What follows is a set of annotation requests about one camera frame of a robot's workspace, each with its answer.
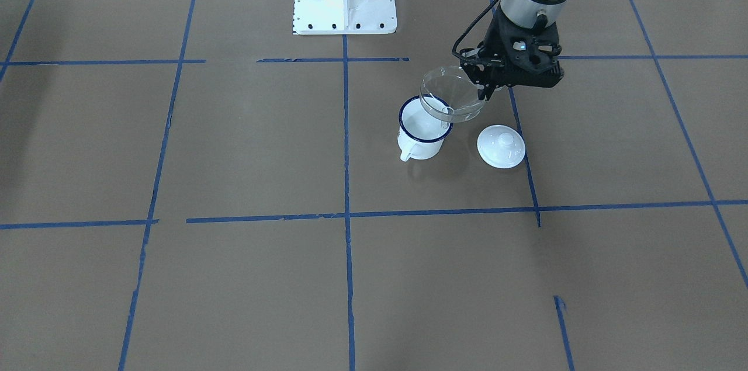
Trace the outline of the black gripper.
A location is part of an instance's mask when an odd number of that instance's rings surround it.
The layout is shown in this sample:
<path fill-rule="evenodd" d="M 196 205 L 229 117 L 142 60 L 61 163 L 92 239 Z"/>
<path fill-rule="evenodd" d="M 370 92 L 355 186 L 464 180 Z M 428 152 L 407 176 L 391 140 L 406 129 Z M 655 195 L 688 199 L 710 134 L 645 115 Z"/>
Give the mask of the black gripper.
<path fill-rule="evenodd" d="M 535 14 L 531 27 L 516 25 L 498 9 L 483 41 L 471 55 L 460 55 L 460 67 L 488 102 L 498 87 L 551 88 L 564 77 L 559 64 L 559 34 L 545 12 Z"/>

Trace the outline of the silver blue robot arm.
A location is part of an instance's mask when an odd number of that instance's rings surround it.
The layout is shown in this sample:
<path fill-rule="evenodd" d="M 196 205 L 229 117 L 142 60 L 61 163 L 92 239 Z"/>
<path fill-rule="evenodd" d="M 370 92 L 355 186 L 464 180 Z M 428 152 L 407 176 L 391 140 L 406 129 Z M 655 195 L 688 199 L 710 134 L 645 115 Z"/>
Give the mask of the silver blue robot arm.
<path fill-rule="evenodd" d="M 557 19 L 568 0 L 493 0 L 493 13 L 476 48 L 452 49 L 460 67 L 487 102 L 503 86 L 551 88 L 563 79 Z"/>

